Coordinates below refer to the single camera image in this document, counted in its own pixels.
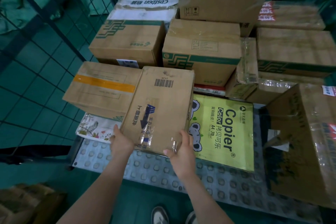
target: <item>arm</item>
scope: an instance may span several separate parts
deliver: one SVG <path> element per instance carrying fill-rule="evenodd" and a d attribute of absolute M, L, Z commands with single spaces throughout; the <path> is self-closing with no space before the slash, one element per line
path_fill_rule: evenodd
<path fill-rule="evenodd" d="M 182 145 L 177 154 L 171 150 L 164 150 L 163 153 L 170 158 L 176 175 L 184 184 L 198 223 L 233 223 L 212 196 L 209 195 L 203 183 L 195 174 L 193 137 L 184 130 L 181 130 L 180 133 L 182 135 Z"/>
<path fill-rule="evenodd" d="M 107 224 L 110 221 L 124 171 L 134 144 L 117 125 L 111 139 L 112 160 L 87 191 L 60 218 L 57 224 Z"/>

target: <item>shoe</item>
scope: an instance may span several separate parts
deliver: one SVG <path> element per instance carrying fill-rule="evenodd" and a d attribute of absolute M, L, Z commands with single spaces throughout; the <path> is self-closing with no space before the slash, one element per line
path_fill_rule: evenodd
<path fill-rule="evenodd" d="M 185 224 L 198 224 L 198 221 L 196 219 L 196 214 L 195 211 L 192 211 L 188 217 L 187 220 L 185 221 Z"/>
<path fill-rule="evenodd" d="M 161 206 L 156 206 L 152 211 L 152 224 L 169 224 L 168 215 Z"/>

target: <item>yellow-green paper package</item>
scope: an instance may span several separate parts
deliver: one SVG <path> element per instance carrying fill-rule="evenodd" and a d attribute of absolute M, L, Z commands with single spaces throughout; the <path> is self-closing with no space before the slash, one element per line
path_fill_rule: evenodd
<path fill-rule="evenodd" d="M 253 104 L 194 94 L 189 134 L 197 158 L 254 171 Z"/>

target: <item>orange tape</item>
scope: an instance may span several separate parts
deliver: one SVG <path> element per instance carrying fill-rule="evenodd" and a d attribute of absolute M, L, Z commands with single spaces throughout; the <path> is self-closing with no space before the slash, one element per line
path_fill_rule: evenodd
<path fill-rule="evenodd" d="M 98 86 L 102 88 L 112 89 L 112 90 L 119 90 L 124 92 L 133 93 L 135 90 L 135 86 L 130 84 L 124 84 L 119 82 L 111 82 L 103 79 L 93 78 L 85 75 L 76 74 L 73 79 L 74 82 L 81 82 L 85 84 L 89 84 L 92 86 Z"/>

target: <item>hand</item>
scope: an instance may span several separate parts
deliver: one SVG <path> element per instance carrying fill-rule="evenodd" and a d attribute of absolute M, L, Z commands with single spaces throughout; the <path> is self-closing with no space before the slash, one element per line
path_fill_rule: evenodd
<path fill-rule="evenodd" d="M 164 150 L 163 153 L 170 158 L 170 162 L 177 177 L 184 183 L 185 180 L 195 177 L 195 154 L 193 148 L 194 139 L 183 129 L 182 145 L 177 153 L 172 150 Z"/>
<path fill-rule="evenodd" d="M 112 157 L 124 155 L 129 158 L 134 150 L 134 143 L 125 137 L 115 124 L 113 128 L 114 135 L 110 137 L 110 149 Z"/>

